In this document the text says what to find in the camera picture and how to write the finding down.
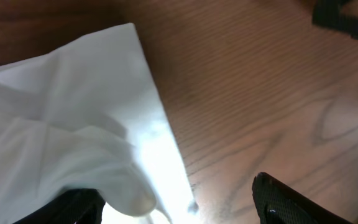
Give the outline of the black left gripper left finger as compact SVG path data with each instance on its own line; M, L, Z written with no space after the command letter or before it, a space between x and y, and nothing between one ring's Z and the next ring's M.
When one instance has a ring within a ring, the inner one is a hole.
M105 204L95 189L69 190L14 224L101 224Z

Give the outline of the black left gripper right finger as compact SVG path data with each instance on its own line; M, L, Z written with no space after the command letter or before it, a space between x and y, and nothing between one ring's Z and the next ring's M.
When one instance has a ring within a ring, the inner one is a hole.
M351 224L265 172L255 176L252 197L260 224Z

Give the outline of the white t-shirt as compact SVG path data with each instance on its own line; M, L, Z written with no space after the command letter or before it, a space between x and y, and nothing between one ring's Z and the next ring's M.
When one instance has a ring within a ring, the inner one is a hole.
M95 189L101 223L198 223L135 25L0 66L0 223Z

